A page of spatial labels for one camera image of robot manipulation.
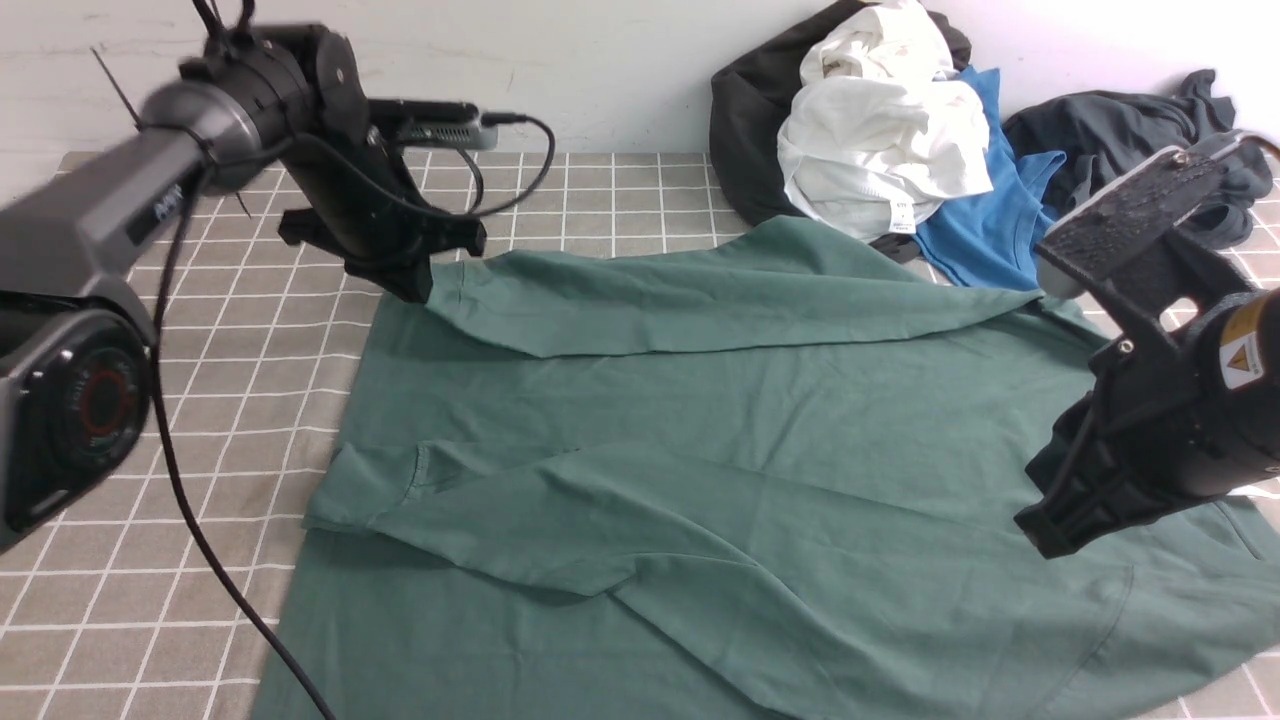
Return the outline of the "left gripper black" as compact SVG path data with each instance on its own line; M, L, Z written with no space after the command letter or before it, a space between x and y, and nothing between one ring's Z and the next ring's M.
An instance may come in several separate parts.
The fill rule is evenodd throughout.
M481 220L426 202L402 156L380 143L305 135L280 161L308 206L283 213L279 237L340 259L349 275L407 304L429 300L433 256L463 250L479 258L486 249Z

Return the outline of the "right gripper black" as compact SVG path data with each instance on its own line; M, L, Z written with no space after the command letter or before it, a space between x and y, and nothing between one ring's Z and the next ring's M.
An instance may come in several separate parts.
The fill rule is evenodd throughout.
M1119 336L1027 465L1043 497L1015 516L1043 557L1266 478L1266 293L1215 254L1245 290L1161 309L1094 299Z

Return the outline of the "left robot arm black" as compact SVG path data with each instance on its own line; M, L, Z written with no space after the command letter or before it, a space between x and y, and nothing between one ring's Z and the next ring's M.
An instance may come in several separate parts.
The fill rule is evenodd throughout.
M324 26L216 29L146 99L134 136L3 210L3 547L134 448L157 331L127 277L202 197L279 161L307 201L282 217L288 245L422 302L430 256L477 256L486 232L428 204L401 152L494 141L471 102L367 97L349 41Z

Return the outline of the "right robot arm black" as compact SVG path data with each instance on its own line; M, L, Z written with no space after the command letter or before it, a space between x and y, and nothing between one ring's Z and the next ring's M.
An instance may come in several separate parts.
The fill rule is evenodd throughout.
M1123 260L1066 245L1039 247L1053 292L1089 293L1120 333L1027 465L1042 498L1015 521L1047 559L1277 475L1277 292L1179 229Z

